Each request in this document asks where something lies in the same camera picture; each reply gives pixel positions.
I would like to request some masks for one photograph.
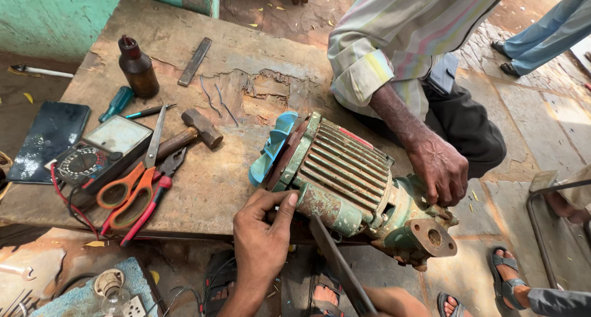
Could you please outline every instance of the toe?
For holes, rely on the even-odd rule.
[[[451,306],[457,306],[457,302],[456,302],[456,300],[455,300],[454,298],[452,298],[451,296],[448,296],[448,297],[447,297],[447,302],[449,302],[449,304],[450,304]]]

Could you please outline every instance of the multimeter dial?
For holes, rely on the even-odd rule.
[[[68,155],[58,167],[60,174],[74,180],[89,176],[105,163],[105,154],[95,147],[80,147]]]

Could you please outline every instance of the wooden workbench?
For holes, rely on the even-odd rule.
[[[63,94],[63,102],[92,108],[85,133],[98,126],[98,118],[114,94],[127,85],[118,64],[117,41],[122,34],[136,39],[153,58],[160,84],[156,97],[136,99],[123,115],[178,103],[166,113],[161,141],[185,129],[180,115],[189,108],[197,108],[225,136],[214,150],[202,142],[190,147],[173,178],[173,187],[144,227],[144,234],[187,238],[232,235],[233,215],[255,191],[247,179],[248,168],[259,157],[275,118],[286,110],[300,113],[299,122],[316,110],[392,155],[397,160],[392,168],[396,176],[411,170],[403,150],[359,124],[329,93],[333,74],[324,50],[152,0],[119,2]],[[213,41],[211,48],[189,87],[178,86],[177,80],[203,37]],[[221,118],[209,107],[201,74]],[[214,83],[239,126],[220,106]],[[154,127],[156,119],[153,115],[138,121]],[[109,213],[96,204],[85,208],[96,227]],[[49,185],[12,185],[0,204],[0,219],[82,228]]]

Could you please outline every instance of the orange scissors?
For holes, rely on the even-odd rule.
[[[156,154],[160,145],[160,135],[162,134],[165,114],[166,107],[163,106],[144,161],[138,163],[126,177],[103,186],[96,195],[96,202],[101,207],[106,209],[118,208],[109,216],[111,228],[120,230],[135,223],[152,200],[154,194],[152,177],[156,170]],[[140,176],[141,179],[132,192],[134,184]]]

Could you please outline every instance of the blue jeans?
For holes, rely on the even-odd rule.
[[[564,53],[591,34],[591,0],[562,0],[542,19],[505,41],[521,76]]]

